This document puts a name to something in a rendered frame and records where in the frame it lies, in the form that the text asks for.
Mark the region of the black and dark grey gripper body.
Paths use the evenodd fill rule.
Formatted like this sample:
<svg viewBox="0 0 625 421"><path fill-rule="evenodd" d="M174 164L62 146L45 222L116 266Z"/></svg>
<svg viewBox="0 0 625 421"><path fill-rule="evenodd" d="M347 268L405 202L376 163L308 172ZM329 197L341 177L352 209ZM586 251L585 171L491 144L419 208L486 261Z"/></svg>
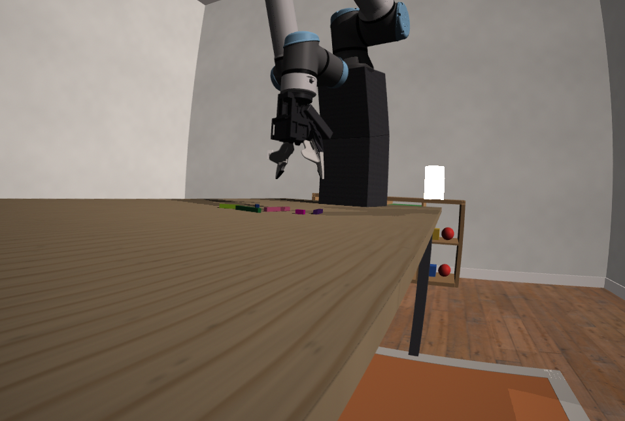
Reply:
<svg viewBox="0 0 625 421"><path fill-rule="evenodd" d="M271 139L284 143L294 142L298 146L305 140L309 141L311 127L315 125L309 117L306 117L304 110L305 105L312 103L312 101L313 97L308 93L284 92L284 94L278 94L277 117L272 118ZM297 105L298 103L299 105ZM274 135L273 125L275 125Z"/></svg>

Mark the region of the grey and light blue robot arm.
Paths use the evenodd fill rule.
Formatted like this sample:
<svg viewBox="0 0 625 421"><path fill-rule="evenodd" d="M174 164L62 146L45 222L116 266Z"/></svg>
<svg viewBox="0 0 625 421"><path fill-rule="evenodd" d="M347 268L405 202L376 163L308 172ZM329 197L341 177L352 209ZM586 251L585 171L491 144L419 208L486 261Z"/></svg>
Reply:
<svg viewBox="0 0 625 421"><path fill-rule="evenodd" d="M331 53L319 46L317 34L298 31L293 0L265 0L275 55L271 82L281 94L302 92L313 98L316 87L338 88L348 69L374 69L368 46L409 36L409 13L403 2L354 1L359 8L344 8L331 16Z"/></svg>

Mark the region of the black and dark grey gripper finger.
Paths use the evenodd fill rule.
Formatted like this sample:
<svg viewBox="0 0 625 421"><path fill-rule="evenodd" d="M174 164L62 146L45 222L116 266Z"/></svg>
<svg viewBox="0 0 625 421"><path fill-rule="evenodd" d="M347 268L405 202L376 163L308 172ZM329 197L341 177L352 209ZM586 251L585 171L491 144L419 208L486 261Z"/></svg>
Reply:
<svg viewBox="0 0 625 421"><path fill-rule="evenodd" d="M278 179L281 174L284 172L284 168L288 163L288 158L294 152L294 143L283 143L281 148L272 152L269 156L269 159L275 163L277 163L277 171L276 171L276 179Z"/></svg>
<svg viewBox="0 0 625 421"><path fill-rule="evenodd" d="M324 179L324 147L322 137L316 126L311 127L309 141L303 141L305 149L301 151L304 158L317 164L317 171L321 180Z"/></svg>

